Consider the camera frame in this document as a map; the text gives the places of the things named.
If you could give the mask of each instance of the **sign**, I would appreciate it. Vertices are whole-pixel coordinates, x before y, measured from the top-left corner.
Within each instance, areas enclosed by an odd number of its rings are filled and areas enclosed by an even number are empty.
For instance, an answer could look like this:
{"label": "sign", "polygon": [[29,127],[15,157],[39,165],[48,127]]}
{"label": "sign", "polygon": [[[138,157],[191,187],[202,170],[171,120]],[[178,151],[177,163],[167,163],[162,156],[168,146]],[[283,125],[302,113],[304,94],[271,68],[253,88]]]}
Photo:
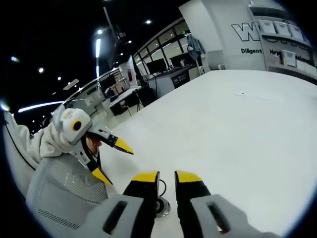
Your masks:
{"label": "sign", "polygon": [[174,84],[175,88],[178,88],[182,85],[184,85],[185,83],[189,82],[189,73],[188,70],[186,70],[185,72],[172,77],[172,82]]}
{"label": "sign", "polygon": [[132,56],[130,56],[129,61],[127,63],[127,70],[128,70],[130,87],[131,88],[138,87],[137,75],[136,75],[136,72],[135,72],[135,69],[134,69]]}

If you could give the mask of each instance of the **computer monitor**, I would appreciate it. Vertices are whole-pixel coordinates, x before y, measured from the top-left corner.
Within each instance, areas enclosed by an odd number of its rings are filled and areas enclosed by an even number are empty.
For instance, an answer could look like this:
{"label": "computer monitor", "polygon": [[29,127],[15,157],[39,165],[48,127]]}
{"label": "computer monitor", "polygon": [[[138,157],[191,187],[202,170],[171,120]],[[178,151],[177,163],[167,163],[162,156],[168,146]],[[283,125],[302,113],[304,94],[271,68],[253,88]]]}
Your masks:
{"label": "computer monitor", "polygon": [[166,71],[166,64],[164,59],[158,59],[153,62],[149,62],[147,63],[147,67],[150,71],[150,74]]}
{"label": "computer monitor", "polygon": [[[193,58],[188,53],[183,53],[181,55],[174,56],[174,57],[170,58],[170,60],[172,61],[172,65],[174,67],[183,67],[186,65],[196,65],[196,61],[193,60]],[[200,57],[198,57],[197,60],[198,60],[198,64],[199,64],[199,62],[201,63]]]}
{"label": "computer monitor", "polygon": [[103,90],[111,87],[112,85],[116,84],[114,75],[109,75],[109,77],[105,78],[104,80],[100,81],[100,85]]}

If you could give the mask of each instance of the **shelf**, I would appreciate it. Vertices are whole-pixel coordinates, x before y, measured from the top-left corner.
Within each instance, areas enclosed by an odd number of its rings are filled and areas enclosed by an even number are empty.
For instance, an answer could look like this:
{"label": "shelf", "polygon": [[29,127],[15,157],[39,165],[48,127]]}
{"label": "shelf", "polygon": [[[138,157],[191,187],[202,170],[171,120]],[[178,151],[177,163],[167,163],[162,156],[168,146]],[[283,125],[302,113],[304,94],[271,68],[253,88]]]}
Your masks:
{"label": "shelf", "polygon": [[305,41],[301,41],[299,39],[296,39],[294,37],[290,37],[290,36],[283,36],[283,35],[279,35],[279,34],[274,34],[274,33],[265,33],[265,32],[261,32],[262,37],[272,37],[272,38],[277,38],[277,39],[282,39],[282,40],[289,40],[307,47],[312,47],[310,45],[310,43],[305,42]]}
{"label": "shelf", "polygon": [[268,70],[270,72],[276,72],[276,73],[283,73],[287,74],[290,76],[294,76],[296,78],[301,78],[305,81],[308,81],[314,85],[317,85],[317,77],[310,74],[306,73],[304,71],[301,71],[297,68],[291,67],[291,66],[286,66],[282,64],[275,64],[275,65],[269,65]]}
{"label": "shelf", "polygon": [[274,8],[261,5],[249,5],[249,8],[254,16],[270,16],[282,18],[289,21],[293,20],[292,15],[282,8]]}

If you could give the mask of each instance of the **person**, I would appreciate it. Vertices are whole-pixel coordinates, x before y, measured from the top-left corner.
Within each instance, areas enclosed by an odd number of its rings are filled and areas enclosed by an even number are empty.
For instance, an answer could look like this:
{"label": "person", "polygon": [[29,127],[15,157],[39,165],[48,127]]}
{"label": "person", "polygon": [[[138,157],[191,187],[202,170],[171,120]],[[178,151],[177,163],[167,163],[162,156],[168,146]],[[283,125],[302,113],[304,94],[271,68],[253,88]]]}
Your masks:
{"label": "person", "polygon": [[[2,123],[4,148],[13,179],[21,194],[25,197],[32,176],[42,158],[58,157],[62,153],[72,153],[72,145],[63,132],[58,132],[52,119],[45,122],[45,127],[32,135],[25,125],[18,125],[11,113],[4,112]],[[87,146],[101,167],[99,147],[101,142],[86,138]]]}

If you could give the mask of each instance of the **cable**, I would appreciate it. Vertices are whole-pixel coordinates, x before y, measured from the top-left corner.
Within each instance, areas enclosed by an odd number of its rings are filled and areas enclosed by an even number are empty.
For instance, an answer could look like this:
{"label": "cable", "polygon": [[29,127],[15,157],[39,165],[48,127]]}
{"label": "cable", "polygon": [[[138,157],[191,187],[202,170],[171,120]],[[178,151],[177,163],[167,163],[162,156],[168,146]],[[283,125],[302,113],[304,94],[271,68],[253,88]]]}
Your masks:
{"label": "cable", "polygon": [[163,193],[159,196],[159,197],[162,197],[165,194],[165,192],[166,192],[166,183],[163,180],[161,180],[161,179],[160,179],[160,181],[162,181],[164,183],[164,185],[165,185]]}

